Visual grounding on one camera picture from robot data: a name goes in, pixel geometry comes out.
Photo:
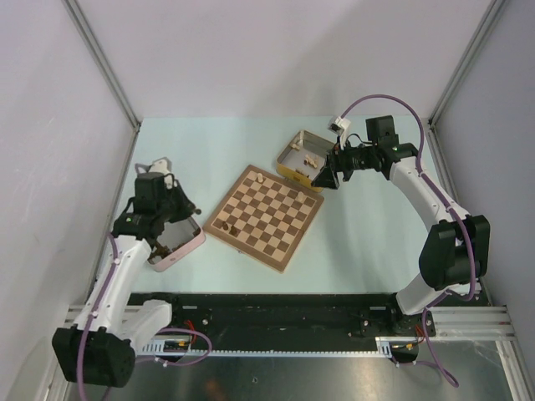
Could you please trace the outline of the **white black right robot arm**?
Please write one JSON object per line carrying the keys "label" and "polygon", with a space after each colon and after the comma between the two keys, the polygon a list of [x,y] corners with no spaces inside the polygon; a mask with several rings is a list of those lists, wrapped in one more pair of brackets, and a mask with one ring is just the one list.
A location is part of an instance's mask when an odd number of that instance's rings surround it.
{"label": "white black right robot arm", "polygon": [[405,335],[415,326],[415,315],[434,301],[454,295],[468,285],[466,297],[475,294],[476,280],[487,272],[490,223],[459,206],[428,175],[421,152],[401,143],[391,116],[366,120],[367,140],[352,146],[348,119],[334,117],[328,128],[338,138],[325,156],[324,166],[312,185],[336,190],[357,170],[374,170],[397,187],[413,206],[427,230],[419,256],[418,275],[396,293],[397,307],[385,314],[386,327]]}

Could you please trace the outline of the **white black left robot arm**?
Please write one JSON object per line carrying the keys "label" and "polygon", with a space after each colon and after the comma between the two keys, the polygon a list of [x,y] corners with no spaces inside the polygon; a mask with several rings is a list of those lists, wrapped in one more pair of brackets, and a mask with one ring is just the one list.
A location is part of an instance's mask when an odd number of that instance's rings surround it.
{"label": "white black left robot arm", "polygon": [[67,381],[122,388],[134,371],[138,350],[153,335],[183,328],[184,312],[167,302],[148,302],[129,320],[124,312],[165,225],[196,212],[171,172],[137,175],[135,194],[113,224],[111,253],[89,299],[72,326],[59,327],[53,335],[53,350]]}

